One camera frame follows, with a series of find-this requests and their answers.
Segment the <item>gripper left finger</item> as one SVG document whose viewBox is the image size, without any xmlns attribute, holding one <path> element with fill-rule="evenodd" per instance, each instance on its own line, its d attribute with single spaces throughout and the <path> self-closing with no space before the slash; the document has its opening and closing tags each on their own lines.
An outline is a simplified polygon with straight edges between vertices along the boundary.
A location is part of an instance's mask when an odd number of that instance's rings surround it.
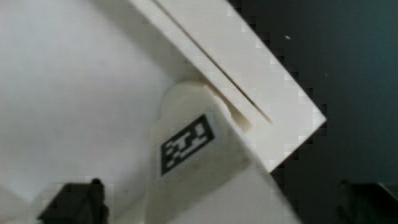
<svg viewBox="0 0 398 224">
<path fill-rule="evenodd" d="M 108 224 L 105 185 L 99 179 L 62 186 L 37 221 L 41 224 Z"/>
</svg>

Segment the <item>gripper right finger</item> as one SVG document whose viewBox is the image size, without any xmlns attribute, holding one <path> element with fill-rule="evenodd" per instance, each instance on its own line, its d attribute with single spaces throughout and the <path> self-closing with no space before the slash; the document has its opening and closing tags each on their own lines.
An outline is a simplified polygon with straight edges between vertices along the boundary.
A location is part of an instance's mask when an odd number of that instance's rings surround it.
<svg viewBox="0 0 398 224">
<path fill-rule="evenodd" d="M 336 224 L 398 224 L 398 184 L 339 184 Z"/>
</svg>

